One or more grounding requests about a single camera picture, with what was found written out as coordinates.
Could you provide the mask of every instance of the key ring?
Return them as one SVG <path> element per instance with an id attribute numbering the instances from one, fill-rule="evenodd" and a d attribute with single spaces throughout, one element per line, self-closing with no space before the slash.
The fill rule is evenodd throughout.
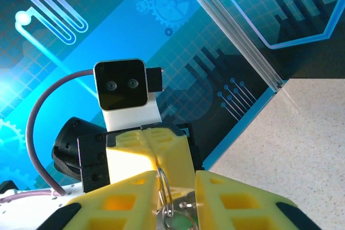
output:
<path id="1" fill-rule="evenodd" d="M 186 217 L 186 218 L 193 224 L 193 226 L 192 226 L 189 230 L 199 230 L 198 225 L 196 224 L 196 222 L 194 221 L 194 219 L 193 219 L 192 217 L 190 217 L 190 216 L 188 216 L 188 215 L 186 215 L 186 214 L 184 214 L 184 213 L 182 213 L 182 212 L 180 212 L 180 211 L 177 211 L 177 210 L 176 210 L 174 213 Z M 167 224 L 167 222 L 165 221 L 166 218 L 168 218 L 167 212 L 165 211 L 165 207 L 163 207 L 163 210 L 162 210 L 162 221 L 163 221 L 163 226 L 164 226 L 164 228 L 165 228 L 166 230 L 176 230 L 176 229 L 170 227 L 170 226 Z"/>
<path id="2" fill-rule="evenodd" d="M 160 200 L 161 200 L 161 203 L 163 205 L 163 209 L 166 212 L 166 216 L 168 218 L 172 218 L 174 215 L 174 203 L 173 203 L 173 197 L 171 195 L 171 190 L 170 190 L 168 178 L 167 178 L 167 175 L 165 174 L 165 172 L 163 171 L 162 168 L 157 167 L 157 171 L 158 171 L 158 175 L 159 175 L 159 179 L 160 179 L 160 185 L 161 185 L 161 190 L 159 192 Z M 168 200 L 167 200 L 167 195 L 165 193 L 165 187 L 164 187 L 163 179 L 164 179 L 167 191 L 168 191 L 168 196 L 169 196 L 169 201 L 170 201 L 169 204 L 168 204 Z"/>

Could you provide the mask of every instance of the white countertop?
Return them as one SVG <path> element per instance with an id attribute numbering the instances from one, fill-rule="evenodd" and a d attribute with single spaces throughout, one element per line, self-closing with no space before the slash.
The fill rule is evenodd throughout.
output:
<path id="1" fill-rule="evenodd" d="M 280 194 L 345 229 L 345 80 L 292 79 L 212 172 Z"/>

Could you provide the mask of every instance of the metal ring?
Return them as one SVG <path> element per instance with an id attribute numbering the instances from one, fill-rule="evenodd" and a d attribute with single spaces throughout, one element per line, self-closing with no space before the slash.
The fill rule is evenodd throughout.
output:
<path id="1" fill-rule="evenodd" d="M 178 211 L 178 210 L 176 210 L 174 213 L 186 217 L 186 218 L 193 224 L 193 227 L 192 227 L 192 229 L 190 228 L 190 230 L 199 230 L 198 225 L 196 224 L 196 222 L 194 221 L 194 219 L 193 219 L 192 217 L 190 217 L 190 216 L 188 216 L 188 215 L 186 215 L 186 214 L 184 214 L 184 213 L 182 213 L 182 212 L 180 212 L 180 211 Z M 163 226 L 164 226 L 164 228 L 165 228 L 166 230 L 176 230 L 176 229 L 174 229 L 174 228 L 171 228 L 171 227 L 167 224 L 167 222 L 165 221 L 165 219 L 166 219 L 167 217 L 168 217 L 168 216 L 167 216 L 167 213 L 166 213 L 166 211 L 165 211 L 165 207 L 163 207 L 163 210 L 162 210 L 162 221 L 163 221 Z"/>
<path id="2" fill-rule="evenodd" d="M 160 184 L 161 184 L 160 200 L 162 202 L 163 207 L 165 207 L 165 209 L 166 209 L 167 216 L 169 218 L 171 218 L 174 215 L 174 203 L 173 203 L 173 197 L 171 195 L 171 190 L 170 190 L 168 178 L 167 178 L 167 175 L 165 174 L 165 172 L 163 171 L 162 168 L 158 167 L 157 170 L 158 170 L 158 175 L 159 175 Z M 170 204 L 168 204 L 168 200 L 167 200 L 167 195 L 165 193 L 165 187 L 164 187 L 163 179 L 165 181 L 165 186 L 166 186 L 167 191 L 168 191 L 168 196 L 169 196 Z"/>

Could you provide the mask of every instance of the gear graphic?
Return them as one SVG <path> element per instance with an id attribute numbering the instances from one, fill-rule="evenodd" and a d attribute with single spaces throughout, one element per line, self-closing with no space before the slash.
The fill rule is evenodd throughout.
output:
<path id="1" fill-rule="evenodd" d="M 20 190 L 26 188 L 34 189 L 35 180 L 31 180 L 28 174 L 22 175 L 19 170 L 11 171 L 9 167 L 0 170 L 0 181 L 13 180 Z"/>
<path id="2" fill-rule="evenodd" d="M 140 13 L 147 13 L 150 10 L 150 3 L 147 0 L 136 0 L 135 8 Z"/>
<path id="3" fill-rule="evenodd" d="M 17 126 L 9 121 L 0 119 L 0 153 L 3 155 L 18 156 L 26 149 L 25 137 Z"/>
<path id="4" fill-rule="evenodd" d="M 164 33 L 166 36 L 170 37 L 173 35 L 174 31 L 172 30 L 172 28 L 168 27 L 168 28 L 165 28 Z"/>
<path id="5" fill-rule="evenodd" d="M 152 14 L 161 24 L 169 27 L 181 26 L 189 10 L 189 0 L 150 0 Z"/>

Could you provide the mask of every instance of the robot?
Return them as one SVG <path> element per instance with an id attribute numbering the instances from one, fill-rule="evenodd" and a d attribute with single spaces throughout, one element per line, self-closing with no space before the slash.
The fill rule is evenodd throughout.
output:
<path id="1" fill-rule="evenodd" d="M 155 93 L 163 90 L 162 71 L 139 59 L 103 61 L 47 89 L 29 116 L 26 147 L 51 189 L 4 183 L 0 229 L 319 230 L 289 199 L 203 170 L 191 126 L 161 120 Z M 60 186 L 37 158 L 33 125 L 56 88 L 84 75 L 94 75 L 106 129 L 66 122 L 52 158 L 80 182 Z"/>

